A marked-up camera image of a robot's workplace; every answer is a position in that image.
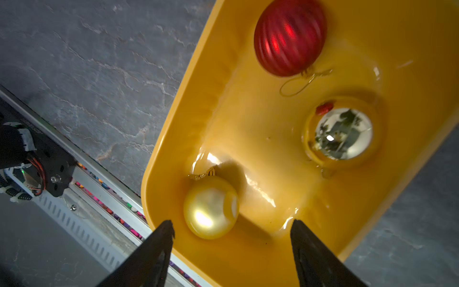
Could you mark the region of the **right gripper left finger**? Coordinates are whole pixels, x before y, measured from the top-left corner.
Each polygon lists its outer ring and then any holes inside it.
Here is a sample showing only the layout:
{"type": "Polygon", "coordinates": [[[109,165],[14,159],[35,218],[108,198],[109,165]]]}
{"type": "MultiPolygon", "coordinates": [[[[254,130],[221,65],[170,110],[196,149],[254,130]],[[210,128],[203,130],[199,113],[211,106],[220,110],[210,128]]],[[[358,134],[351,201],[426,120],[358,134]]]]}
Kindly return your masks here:
{"type": "Polygon", "coordinates": [[[153,233],[100,287],[163,287],[175,239],[171,220],[163,221],[153,233]]]}

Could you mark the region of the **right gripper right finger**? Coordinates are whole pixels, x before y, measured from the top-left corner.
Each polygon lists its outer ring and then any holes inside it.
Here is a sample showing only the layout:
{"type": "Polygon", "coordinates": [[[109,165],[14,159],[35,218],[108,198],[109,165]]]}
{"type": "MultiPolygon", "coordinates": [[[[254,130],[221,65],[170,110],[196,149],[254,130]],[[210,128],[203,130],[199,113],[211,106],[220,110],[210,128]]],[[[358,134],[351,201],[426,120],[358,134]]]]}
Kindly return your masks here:
{"type": "Polygon", "coordinates": [[[290,240],[301,287],[366,286],[301,220],[294,220],[290,240]]]}

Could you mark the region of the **matte gold ornament ball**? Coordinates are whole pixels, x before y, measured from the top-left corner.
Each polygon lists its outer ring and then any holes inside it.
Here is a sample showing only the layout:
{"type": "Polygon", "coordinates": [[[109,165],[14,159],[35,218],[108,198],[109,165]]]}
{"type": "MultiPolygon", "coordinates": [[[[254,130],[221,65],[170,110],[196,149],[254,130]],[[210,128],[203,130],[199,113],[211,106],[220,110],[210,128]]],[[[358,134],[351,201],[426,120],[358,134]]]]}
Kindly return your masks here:
{"type": "Polygon", "coordinates": [[[225,179],[217,176],[213,166],[193,180],[184,200],[184,217],[188,228],[199,238],[218,239],[229,233],[239,216],[239,196],[225,179]]]}

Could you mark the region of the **shiny silver ornament ball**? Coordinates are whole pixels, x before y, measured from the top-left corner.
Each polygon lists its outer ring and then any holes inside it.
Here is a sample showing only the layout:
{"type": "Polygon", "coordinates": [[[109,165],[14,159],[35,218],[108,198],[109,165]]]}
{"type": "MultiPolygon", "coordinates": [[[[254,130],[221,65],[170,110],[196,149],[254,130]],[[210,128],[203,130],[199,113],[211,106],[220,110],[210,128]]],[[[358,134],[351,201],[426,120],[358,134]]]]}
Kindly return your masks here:
{"type": "Polygon", "coordinates": [[[385,126],[377,105],[356,96],[331,96],[315,105],[302,127],[308,158],[332,171],[356,167],[380,148],[385,126]]]}

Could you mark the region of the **yellow plastic tray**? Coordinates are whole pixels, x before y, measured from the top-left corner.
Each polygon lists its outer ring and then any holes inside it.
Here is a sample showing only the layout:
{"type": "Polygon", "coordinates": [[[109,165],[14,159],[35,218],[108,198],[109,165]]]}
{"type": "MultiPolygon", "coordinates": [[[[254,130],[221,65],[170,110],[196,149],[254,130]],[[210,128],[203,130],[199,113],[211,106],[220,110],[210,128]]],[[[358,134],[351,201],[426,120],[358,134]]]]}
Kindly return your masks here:
{"type": "Polygon", "coordinates": [[[151,228],[221,287],[296,287],[290,243],[303,221],[346,259],[459,120],[457,1],[323,1],[328,35],[309,77],[257,61],[268,1],[217,1],[145,171],[151,228]],[[234,228],[188,228],[184,201],[214,167],[239,195],[234,228]]]}

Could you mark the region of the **red ribbed ornament ball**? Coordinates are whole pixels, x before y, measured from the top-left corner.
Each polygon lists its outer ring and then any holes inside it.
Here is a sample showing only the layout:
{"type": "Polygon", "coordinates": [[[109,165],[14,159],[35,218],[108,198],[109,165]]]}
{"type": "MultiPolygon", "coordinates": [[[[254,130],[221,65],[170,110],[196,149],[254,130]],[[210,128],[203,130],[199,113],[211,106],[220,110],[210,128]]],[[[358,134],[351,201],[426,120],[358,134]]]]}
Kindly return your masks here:
{"type": "Polygon", "coordinates": [[[325,77],[332,69],[316,72],[314,63],[325,46],[328,22],[320,1],[273,1],[262,12],[254,32],[253,44],[259,64],[270,74],[294,80],[305,79],[301,93],[316,78],[325,77]]]}

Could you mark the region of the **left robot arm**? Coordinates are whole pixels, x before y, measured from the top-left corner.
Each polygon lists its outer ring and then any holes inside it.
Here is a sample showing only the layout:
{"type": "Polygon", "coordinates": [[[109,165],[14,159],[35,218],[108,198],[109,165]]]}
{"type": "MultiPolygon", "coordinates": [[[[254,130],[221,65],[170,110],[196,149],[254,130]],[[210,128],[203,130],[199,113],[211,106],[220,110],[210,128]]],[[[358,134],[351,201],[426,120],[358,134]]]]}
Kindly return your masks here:
{"type": "Polygon", "coordinates": [[[11,202],[62,196],[76,165],[73,156],[33,125],[1,114],[1,194],[11,202]]]}

